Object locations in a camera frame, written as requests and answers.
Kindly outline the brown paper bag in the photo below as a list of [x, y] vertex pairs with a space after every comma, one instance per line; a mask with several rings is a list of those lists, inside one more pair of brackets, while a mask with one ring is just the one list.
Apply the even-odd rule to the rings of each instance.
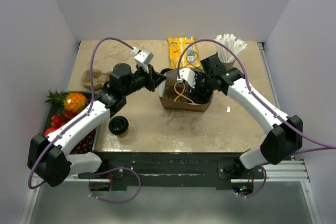
[[166, 80], [158, 86], [159, 99], [165, 109], [204, 113], [210, 103], [194, 103], [186, 96], [187, 84], [176, 83], [176, 69], [165, 73]]

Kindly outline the black plastic cup lid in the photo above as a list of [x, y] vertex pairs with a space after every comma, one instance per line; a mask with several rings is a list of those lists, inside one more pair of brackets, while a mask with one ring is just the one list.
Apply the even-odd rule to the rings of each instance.
[[112, 134], [120, 136], [128, 131], [129, 122], [123, 116], [115, 116], [110, 120], [108, 128]]

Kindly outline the brown paper cup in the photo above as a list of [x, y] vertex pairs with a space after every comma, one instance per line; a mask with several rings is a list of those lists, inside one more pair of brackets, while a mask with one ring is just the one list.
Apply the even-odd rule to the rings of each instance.
[[124, 138], [128, 135], [128, 132], [129, 132], [129, 130], [125, 130], [123, 133], [117, 134], [116, 136], [119, 137], [119, 138]]

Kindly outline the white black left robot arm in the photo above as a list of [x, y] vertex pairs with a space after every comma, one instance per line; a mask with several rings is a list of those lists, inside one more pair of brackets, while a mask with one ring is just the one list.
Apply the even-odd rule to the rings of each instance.
[[44, 137], [35, 135], [30, 142], [27, 166], [29, 177], [38, 175], [51, 187], [58, 186], [68, 176], [92, 173], [97, 178], [108, 174], [109, 165], [93, 152], [72, 155], [71, 151], [92, 130], [113, 117], [126, 105], [126, 97], [142, 88], [154, 91], [166, 76], [151, 65], [137, 67], [132, 72], [126, 63], [117, 64], [102, 91], [68, 123]]

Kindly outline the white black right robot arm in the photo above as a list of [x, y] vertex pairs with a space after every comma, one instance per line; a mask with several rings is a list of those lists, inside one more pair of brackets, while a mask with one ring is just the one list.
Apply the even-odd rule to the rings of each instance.
[[217, 55], [201, 61], [202, 70], [179, 70], [179, 83], [187, 83], [187, 97], [201, 104], [215, 90], [240, 104], [260, 125], [266, 138], [259, 147], [242, 153], [226, 171], [246, 178], [253, 168], [263, 164], [277, 165], [302, 148], [303, 121], [289, 116], [258, 93], [237, 68], [226, 69]]

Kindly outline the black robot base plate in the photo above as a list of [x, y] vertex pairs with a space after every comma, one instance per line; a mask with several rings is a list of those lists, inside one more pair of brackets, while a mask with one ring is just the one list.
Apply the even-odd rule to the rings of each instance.
[[238, 174], [233, 163], [238, 153], [165, 153], [99, 152], [103, 163], [94, 174], [82, 173], [81, 179], [112, 178], [112, 190], [128, 186], [212, 187], [230, 190], [234, 180], [242, 184], [263, 179], [261, 166]]

